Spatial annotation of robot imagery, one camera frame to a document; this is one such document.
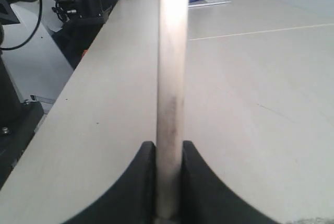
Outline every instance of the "metal rod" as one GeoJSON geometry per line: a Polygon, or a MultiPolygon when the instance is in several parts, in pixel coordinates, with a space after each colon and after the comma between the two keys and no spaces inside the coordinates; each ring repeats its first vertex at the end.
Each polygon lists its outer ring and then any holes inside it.
{"type": "Polygon", "coordinates": [[[160,0],[156,214],[178,216],[189,0],[160,0]]]}

